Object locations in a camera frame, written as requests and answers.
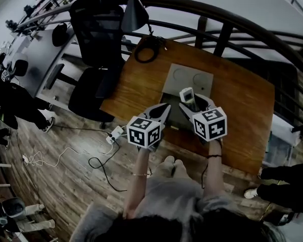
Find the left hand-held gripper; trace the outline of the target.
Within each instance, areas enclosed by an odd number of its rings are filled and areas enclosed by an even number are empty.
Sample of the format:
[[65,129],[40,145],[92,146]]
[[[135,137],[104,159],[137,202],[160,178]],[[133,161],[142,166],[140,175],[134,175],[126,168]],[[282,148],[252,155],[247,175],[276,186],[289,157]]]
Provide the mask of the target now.
[[147,108],[138,116],[133,116],[126,126],[128,143],[155,152],[170,113],[171,105],[160,103]]

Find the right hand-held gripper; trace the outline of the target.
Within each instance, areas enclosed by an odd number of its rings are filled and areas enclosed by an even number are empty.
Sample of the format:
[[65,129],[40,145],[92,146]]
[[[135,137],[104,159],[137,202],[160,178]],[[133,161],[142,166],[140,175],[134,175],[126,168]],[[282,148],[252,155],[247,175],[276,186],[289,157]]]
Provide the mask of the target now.
[[194,103],[179,102],[182,114],[190,122],[196,135],[206,142],[227,135],[227,115],[214,101],[194,93]]

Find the small white device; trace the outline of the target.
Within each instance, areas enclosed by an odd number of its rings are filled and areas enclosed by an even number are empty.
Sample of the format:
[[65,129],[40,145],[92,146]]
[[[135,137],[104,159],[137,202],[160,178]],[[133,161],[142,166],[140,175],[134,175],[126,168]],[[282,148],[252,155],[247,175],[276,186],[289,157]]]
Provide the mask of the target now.
[[195,109],[195,99],[192,87],[184,88],[179,92],[181,102],[189,106],[191,109]]

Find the grey box with drawer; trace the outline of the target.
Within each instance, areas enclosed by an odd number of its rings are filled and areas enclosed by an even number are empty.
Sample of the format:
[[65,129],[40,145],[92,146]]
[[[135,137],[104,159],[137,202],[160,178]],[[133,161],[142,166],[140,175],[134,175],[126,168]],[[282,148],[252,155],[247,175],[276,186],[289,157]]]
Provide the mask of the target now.
[[179,92],[191,87],[195,93],[210,97],[214,75],[198,69],[171,64],[162,89],[161,103],[171,104],[167,125],[178,130],[190,130],[192,124],[179,109]]

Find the person's right forearm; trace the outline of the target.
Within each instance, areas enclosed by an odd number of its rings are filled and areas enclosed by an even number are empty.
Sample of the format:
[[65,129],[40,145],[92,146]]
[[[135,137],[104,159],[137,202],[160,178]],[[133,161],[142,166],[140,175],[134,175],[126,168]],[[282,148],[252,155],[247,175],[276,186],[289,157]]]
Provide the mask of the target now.
[[[222,155],[222,141],[221,139],[212,140],[209,142],[208,155]],[[225,193],[222,158],[208,159],[207,176],[204,181],[204,197],[216,197]]]

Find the white power strip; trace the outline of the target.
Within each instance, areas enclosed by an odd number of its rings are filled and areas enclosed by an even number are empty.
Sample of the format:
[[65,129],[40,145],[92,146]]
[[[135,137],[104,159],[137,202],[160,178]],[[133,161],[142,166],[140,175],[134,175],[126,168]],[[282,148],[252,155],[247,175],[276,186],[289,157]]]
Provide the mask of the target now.
[[126,136],[127,133],[125,131],[126,126],[116,126],[115,129],[106,137],[107,143],[110,145],[114,144],[120,137]]

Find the person's beige left shoe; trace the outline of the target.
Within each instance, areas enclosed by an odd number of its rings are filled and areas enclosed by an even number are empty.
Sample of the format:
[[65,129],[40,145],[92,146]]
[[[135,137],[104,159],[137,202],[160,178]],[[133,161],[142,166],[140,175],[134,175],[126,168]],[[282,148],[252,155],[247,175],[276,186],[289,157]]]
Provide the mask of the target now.
[[159,164],[154,170],[152,177],[165,177],[171,178],[174,166],[175,158],[173,156],[167,156],[165,160]]

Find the person's beige shoe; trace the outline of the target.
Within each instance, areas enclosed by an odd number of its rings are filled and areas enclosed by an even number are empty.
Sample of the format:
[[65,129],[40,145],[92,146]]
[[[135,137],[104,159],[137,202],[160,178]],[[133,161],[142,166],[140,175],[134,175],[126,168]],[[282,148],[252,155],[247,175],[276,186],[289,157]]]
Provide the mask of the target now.
[[167,156],[165,160],[159,164],[154,170],[152,177],[165,177],[171,178],[174,166],[175,158],[173,156]]
[[187,174],[186,167],[184,166],[182,160],[180,159],[177,159],[174,162],[173,178],[191,179],[190,176]]

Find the person's beige right shoe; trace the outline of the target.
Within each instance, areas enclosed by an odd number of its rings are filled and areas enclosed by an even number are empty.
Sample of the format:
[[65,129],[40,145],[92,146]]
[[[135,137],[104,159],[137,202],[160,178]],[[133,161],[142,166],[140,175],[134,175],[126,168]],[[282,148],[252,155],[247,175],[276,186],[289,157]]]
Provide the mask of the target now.
[[174,162],[173,178],[191,179],[190,176],[187,174],[186,167],[184,166],[182,160],[180,159],[177,159]]

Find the person's grey shirt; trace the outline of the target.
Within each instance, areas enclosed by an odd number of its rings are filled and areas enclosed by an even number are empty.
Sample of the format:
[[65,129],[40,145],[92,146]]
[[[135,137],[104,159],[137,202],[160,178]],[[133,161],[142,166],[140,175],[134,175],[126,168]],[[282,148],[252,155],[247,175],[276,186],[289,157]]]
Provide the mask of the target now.
[[[203,197],[199,184],[190,178],[150,177],[146,194],[136,209],[136,216],[160,216],[177,220],[182,230],[180,242],[192,242],[190,221],[200,220],[212,211],[226,210],[240,215],[236,204],[226,194]],[[70,242],[93,242],[108,231],[119,214],[99,203],[91,203],[75,228]]]

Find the clear plastic bin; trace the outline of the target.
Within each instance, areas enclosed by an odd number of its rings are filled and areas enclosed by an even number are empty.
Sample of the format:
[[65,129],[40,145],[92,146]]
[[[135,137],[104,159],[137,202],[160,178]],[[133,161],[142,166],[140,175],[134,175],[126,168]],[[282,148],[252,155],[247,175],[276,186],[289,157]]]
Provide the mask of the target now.
[[292,151],[300,142],[300,132],[292,132],[293,126],[272,122],[263,165],[267,167],[290,166]]

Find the black mesh office chair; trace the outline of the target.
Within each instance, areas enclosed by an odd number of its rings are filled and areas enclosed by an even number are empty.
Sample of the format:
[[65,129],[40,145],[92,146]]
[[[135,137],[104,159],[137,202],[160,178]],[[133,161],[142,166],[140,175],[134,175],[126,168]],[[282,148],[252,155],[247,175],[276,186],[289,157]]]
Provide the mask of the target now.
[[75,85],[68,108],[78,116],[99,122],[104,129],[114,117],[100,107],[117,86],[125,63],[121,53],[124,12],[120,6],[103,0],[77,0],[69,13],[82,61],[88,68]]

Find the black desk lamp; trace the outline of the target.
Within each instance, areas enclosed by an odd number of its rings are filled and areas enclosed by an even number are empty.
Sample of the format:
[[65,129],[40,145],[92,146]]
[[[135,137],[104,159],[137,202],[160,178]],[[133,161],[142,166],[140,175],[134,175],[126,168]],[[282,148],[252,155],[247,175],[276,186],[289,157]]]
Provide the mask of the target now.
[[123,32],[133,32],[149,21],[149,15],[141,0],[128,0],[122,19],[121,29]]

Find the round black bag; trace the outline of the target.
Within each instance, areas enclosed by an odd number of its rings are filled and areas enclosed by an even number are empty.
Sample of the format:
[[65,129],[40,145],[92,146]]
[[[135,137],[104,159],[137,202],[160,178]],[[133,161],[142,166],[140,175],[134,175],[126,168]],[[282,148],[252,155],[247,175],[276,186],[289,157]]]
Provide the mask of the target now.
[[53,46],[60,47],[67,41],[69,37],[67,29],[68,28],[66,23],[60,23],[54,28],[52,33]]

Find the grey office desk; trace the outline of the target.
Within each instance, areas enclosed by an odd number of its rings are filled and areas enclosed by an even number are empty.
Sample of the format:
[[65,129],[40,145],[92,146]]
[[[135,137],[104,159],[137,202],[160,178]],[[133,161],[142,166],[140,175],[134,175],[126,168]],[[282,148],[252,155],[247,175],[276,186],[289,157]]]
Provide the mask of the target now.
[[52,42],[53,30],[39,31],[40,40],[34,39],[22,53],[27,56],[28,69],[24,76],[18,78],[18,83],[32,96],[40,94],[46,85],[55,65],[59,62],[65,50],[75,38],[72,28],[67,29],[67,41],[60,47]]

